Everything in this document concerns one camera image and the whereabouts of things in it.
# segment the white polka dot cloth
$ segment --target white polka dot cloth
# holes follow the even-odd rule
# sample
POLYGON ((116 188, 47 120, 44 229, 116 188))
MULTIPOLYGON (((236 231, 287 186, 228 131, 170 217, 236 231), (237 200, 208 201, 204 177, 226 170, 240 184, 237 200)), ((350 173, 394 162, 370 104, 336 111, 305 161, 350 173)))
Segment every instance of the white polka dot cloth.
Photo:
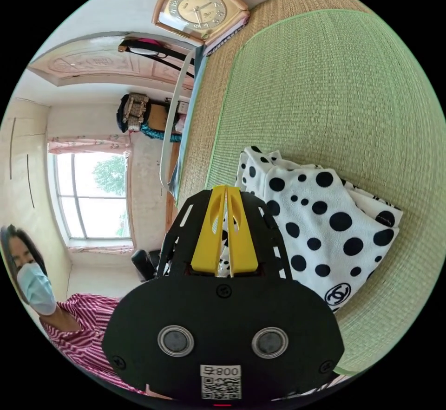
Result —
MULTIPOLYGON (((333 311, 368 280, 399 232, 400 209, 332 169, 301 166, 282 159, 279 151, 263 154, 247 147, 240 154, 236 187, 265 201, 282 233, 293 279, 333 311)), ((227 229, 225 218, 222 277, 229 275, 227 229)), ((285 276, 283 269, 280 275, 285 276)))

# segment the ceiling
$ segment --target ceiling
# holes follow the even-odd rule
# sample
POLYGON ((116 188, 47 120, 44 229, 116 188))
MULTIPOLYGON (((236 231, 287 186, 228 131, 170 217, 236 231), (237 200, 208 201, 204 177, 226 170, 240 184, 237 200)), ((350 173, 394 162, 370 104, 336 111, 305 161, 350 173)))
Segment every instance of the ceiling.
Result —
MULTIPOLYGON (((85 35, 111 31, 129 31, 177 36, 161 31, 151 23, 157 0, 89 0, 68 17, 44 42, 34 58, 48 50, 85 35)), ((265 0, 243 0, 250 8, 265 0)), ((75 103, 118 103, 135 87, 118 84, 79 84, 56 87, 25 70, 13 97, 28 99, 44 105, 75 103)), ((164 92, 146 90, 153 98, 165 97, 164 92)))

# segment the bed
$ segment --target bed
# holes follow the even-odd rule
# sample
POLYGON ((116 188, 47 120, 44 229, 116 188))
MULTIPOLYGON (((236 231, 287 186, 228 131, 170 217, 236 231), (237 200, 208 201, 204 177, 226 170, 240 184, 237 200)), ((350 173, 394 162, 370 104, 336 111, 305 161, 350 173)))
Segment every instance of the bed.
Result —
POLYGON ((268 0, 199 63, 169 184, 178 208, 234 184, 240 151, 257 145, 331 167, 405 211, 373 278, 336 318, 335 371, 379 361, 426 303, 446 253, 446 125, 423 70, 358 0, 268 0))

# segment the surgical mask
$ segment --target surgical mask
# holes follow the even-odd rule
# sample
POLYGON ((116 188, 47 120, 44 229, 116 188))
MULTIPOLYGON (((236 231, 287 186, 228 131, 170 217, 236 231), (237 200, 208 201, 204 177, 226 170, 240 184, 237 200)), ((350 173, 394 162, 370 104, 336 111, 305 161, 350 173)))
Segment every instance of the surgical mask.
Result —
POLYGON ((36 263, 27 263, 17 273, 17 283, 32 309, 49 316, 56 311, 56 299, 51 283, 36 263))

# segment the window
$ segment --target window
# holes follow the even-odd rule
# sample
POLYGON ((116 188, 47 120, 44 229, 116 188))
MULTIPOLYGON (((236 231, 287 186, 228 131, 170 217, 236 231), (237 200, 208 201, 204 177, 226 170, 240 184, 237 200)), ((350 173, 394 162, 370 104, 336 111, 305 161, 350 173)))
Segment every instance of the window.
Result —
POLYGON ((57 199, 70 239, 130 239, 125 157, 89 152, 54 158, 57 199))

